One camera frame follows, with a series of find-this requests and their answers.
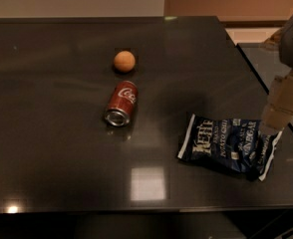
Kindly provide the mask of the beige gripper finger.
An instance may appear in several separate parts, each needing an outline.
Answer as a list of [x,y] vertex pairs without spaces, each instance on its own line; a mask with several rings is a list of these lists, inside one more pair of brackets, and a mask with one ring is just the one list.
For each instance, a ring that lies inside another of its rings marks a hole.
[[260,131],[274,135],[293,120],[293,70],[285,77],[276,76],[271,83],[261,116]]

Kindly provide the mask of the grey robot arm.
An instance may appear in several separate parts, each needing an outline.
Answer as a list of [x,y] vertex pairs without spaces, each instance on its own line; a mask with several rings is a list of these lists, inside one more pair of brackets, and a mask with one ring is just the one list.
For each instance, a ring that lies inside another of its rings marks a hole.
[[281,31],[279,59],[291,71],[285,77],[276,76],[271,83],[259,127],[268,135],[277,134],[293,120],[293,15]]

